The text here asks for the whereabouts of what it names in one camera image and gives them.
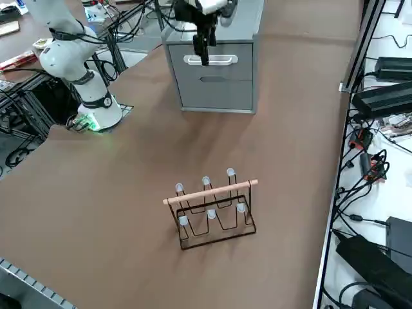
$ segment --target drawer handle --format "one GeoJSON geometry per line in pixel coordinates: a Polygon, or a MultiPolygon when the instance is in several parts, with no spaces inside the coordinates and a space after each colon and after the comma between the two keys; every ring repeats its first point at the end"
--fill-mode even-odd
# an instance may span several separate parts
{"type": "MultiPolygon", "coordinates": [[[[236,55],[210,55],[209,66],[230,66],[232,63],[238,63],[238,56],[236,55]]],[[[201,59],[199,56],[186,55],[183,61],[190,66],[201,66],[201,59]]]]}

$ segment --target cup rack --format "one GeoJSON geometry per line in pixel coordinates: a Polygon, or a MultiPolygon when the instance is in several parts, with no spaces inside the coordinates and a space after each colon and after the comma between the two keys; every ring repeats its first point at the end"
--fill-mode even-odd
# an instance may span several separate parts
{"type": "Polygon", "coordinates": [[[176,224],[182,250],[256,233],[252,186],[258,181],[238,183],[234,169],[227,169],[227,176],[229,185],[218,188],[205,176],[203,190],[191,194],[177,183],[176,196],[163,200],[176,224]]]}

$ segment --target brown tabletop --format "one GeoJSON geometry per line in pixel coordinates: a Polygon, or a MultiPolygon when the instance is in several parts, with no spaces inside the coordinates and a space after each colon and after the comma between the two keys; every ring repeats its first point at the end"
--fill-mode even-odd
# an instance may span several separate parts
{"type": "Polygon", "coordinates": [[[267,3],[256,115],[182,113],[158,48],[111,86],[113,133],[53,128],[0,184],[0,256],[81,309],[310,307],[359,3],[306,2],[267,3]],[[257,234],[181,251],[162,200],[228,167],[259,180],[257,234]]]}

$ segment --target wooden rod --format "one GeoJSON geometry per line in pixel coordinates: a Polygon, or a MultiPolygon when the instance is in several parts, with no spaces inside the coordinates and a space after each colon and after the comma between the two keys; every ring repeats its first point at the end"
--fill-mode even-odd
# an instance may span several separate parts
{"type": "Polygon", "coordinates": [[[168,205],[168,204],[178,203],[180,201],[189,201],[195,198],[202,198],[204,196],[209,196],[213,194],[219,194],[219,193],[224,193],[227,191],[239,190],[239,189],[247,188],[247,187],[250,187],[251,185],[257,185],[257,184],[258,184],[257,179],[249,180],[247,182],[235,183],[234,185],[227,185],[226,187],[219,187],[219,188],[210,189],[206,191],[199,191],[199,192],[190,193],[186,195],[175,196],[174,198],[167,198],[163,200],[163,204],[168,205]]]}

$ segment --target black power supply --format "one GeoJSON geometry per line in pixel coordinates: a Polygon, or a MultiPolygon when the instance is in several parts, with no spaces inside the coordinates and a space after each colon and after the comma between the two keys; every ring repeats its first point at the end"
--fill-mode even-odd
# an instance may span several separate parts
{"type": "Polygon", "coordinates": [[[374,285],[385,302],[396,309],[412,309],[411,274],[363,236],[347,238],[337,231],[334,234],[341,241],[336,252],[368,283],[374,285]]]}
{"type": "Polygon", "coordinates": [[[412,80],[412,59],[379,57],[374,76],[385,82],[404,82],[412,80]]]}
{"type": "Polygon", "coordinates": [[[352,104],[359,110],[360,119],[388,117],[412,112],[412,82],[358,92],[352,104]]]}

